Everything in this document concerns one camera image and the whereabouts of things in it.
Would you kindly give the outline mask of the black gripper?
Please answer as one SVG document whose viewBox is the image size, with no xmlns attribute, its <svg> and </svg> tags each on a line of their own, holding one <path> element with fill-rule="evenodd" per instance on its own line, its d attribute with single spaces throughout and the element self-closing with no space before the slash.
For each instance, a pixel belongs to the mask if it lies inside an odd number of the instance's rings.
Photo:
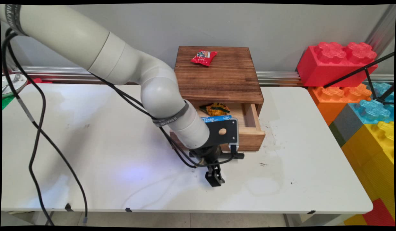
<svg viewBox="0 0 396 231">
<path fill-rule="evenodd" d="M 199 160 L 198 164 L 214 164 L 208 167 L 208 172 L 205 174 L 205 179 L 211 187 L 220 187 L 225 183 L 225 180 L 220 173 L 220 164 L 218 164 L 221 153 L 222 150 L 220 146 L 210 146 L 190 150 L 190 154 Z"/>
</svg>

